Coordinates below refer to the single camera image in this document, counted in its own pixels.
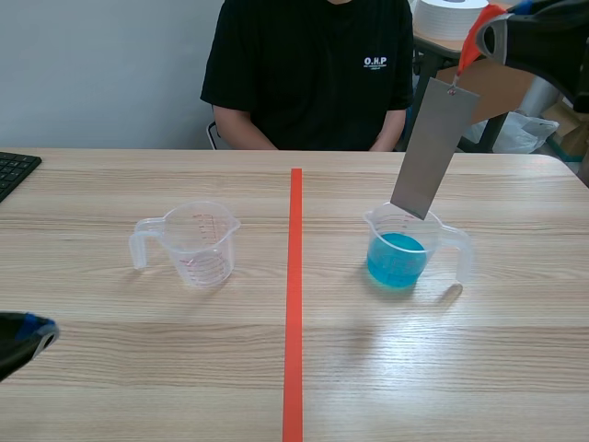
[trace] empty measuring cup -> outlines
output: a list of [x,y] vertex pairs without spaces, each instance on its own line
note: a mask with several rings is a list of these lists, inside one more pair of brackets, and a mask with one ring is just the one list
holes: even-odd
[[232,237],[239,226],[226,208],[209,202],[184,204],[163,218],[144,219],[129,238],[134,267],[147,266],[145,239],[154,237],[166,248],[187,284],[217,285],[235,267]]
[[370,226],[366,263],[381,283],[398,288],[415,284],[442,247],[460,250],[456,279],[467,281],[472,248],[470,237],[462,230],[445,226],[431,212],[422,221],[389,203],[364,214],[364,220]]

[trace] black keyboard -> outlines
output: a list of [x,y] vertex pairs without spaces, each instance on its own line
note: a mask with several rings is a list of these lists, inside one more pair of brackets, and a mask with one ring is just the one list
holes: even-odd
[[39,157],[0,152],[0,202],[39,164]]

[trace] red tape line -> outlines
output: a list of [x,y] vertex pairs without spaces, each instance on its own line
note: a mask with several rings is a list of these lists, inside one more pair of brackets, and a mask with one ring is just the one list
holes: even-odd
[[303,170],[291,170],[286,276],[283,442],[303,441]]

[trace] white printed logo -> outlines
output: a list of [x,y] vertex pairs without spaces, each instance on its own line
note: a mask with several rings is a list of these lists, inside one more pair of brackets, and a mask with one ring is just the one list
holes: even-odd
[[377,71],[383,67],[387,67],[386,57],[366,57],[364,58],[364,67],[367,67],[371,71]]

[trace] metal plate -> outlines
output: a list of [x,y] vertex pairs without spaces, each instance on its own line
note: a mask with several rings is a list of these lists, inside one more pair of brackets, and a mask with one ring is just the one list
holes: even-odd
[[425,219],[479,96],[430,78],[390,200]]

